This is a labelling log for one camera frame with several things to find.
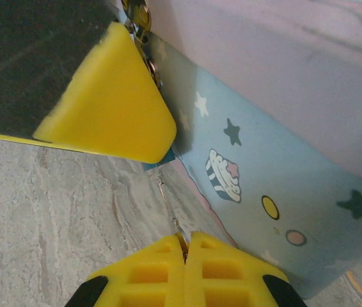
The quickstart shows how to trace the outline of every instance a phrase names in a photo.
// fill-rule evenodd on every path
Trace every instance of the yellow plastic corner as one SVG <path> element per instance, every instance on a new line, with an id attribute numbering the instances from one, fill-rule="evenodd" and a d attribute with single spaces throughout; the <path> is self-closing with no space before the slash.
<path id="1" fill-rule="evenodd" d="M 185 267 L 185 306 L 278 307 L 262 276 L 277 268 L 202 232 L 192 235 Z"/>
<path id="2" fill-rule="evenodd" d="M 127 29 L 112 23 L 34 138 L 84 152 L 159 162 L 175 122 Z"/>
<path id="3" fill-rule="evenodd" d="M 165 237 L 102 270 L 109 279 L 95 307 L 183 307 L 184 259 L 176 236 Z"/>

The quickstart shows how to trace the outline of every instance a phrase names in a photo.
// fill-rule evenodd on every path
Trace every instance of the gray floor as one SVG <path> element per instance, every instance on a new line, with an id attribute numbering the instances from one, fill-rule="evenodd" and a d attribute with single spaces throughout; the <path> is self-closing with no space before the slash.
<path id="1" fill-rule="evenodd" d="M 170 234 L 160 178 L 186 229 L 226 240 L 171 166 L 0 141 L 0 306 L 63 306 L 89 273 Z M 362 306 L 362 263 L 308 306 Z"/>

